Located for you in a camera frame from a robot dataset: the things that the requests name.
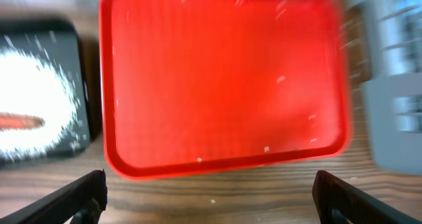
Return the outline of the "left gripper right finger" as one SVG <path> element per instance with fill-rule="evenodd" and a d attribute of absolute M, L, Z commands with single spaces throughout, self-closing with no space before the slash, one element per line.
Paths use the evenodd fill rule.
<path fill-rule="evenodd" d="M 339 179 L 327 171 L 316 173 L 312 189 L 320 222 L 337 223 L 403 223 L 421 222 Z"/>

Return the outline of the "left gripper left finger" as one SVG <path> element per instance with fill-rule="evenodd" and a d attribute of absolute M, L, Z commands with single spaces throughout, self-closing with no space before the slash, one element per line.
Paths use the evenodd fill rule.
<path fill-rule="evenodd" d="M 95 170 L 1 218 L 2 223 L 97 223 L 107 206 L 106 173 Z"/>

